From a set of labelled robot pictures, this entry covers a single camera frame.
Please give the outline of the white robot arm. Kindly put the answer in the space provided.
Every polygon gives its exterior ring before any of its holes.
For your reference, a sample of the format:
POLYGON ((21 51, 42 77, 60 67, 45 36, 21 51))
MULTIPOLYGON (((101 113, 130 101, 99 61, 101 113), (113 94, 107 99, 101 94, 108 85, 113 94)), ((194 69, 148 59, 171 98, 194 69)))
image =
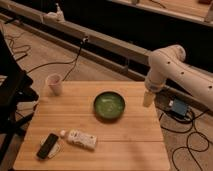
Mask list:
POLYGON ((155 93, 160 92, 166 80, 170 79, 213 111, 213 77, 184 64, 185 57, 186 52, 180 45, 156 49, 149 54, 150 70, 145 78, 145 105, 151 104, 155 93))

